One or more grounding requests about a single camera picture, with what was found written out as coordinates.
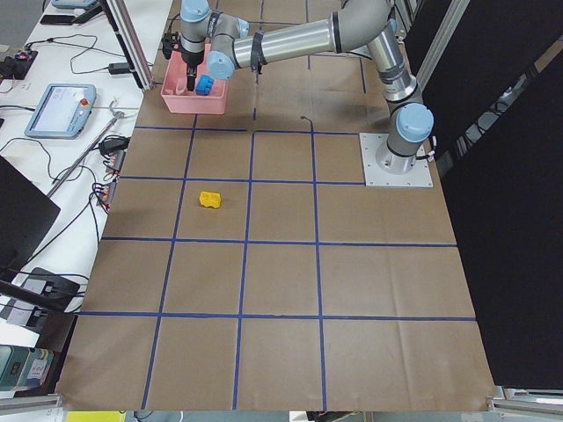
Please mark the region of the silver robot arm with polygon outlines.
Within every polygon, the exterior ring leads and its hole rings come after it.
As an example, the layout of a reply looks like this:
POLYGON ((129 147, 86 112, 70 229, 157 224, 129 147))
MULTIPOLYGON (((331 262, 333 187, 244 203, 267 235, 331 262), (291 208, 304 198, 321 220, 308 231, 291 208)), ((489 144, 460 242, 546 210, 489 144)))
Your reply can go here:
POLYGON ((377 164, 390 174, 406 174, 435 120, 398 46, 392 6, 391 1, 344 1, 328 18, 250 35, 243 19, 215 11, 206 1, 184 1, 179 51, 187 66, 187 83, 194 84, 202 63, 213 78, 229 80, 238 69, 260 73, 273 62, 366 47, 384 86, 391 119, 387 140, 376 152, 377 164))

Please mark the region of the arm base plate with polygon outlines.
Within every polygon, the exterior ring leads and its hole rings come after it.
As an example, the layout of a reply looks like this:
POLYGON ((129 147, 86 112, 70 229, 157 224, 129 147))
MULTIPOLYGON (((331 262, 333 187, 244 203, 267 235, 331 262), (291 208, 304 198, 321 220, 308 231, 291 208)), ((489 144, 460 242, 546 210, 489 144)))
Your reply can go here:
POLYGON ((360 133, 365 185, 383 188, 431 188, 428 160, 394 155, 387 134, 360 133))

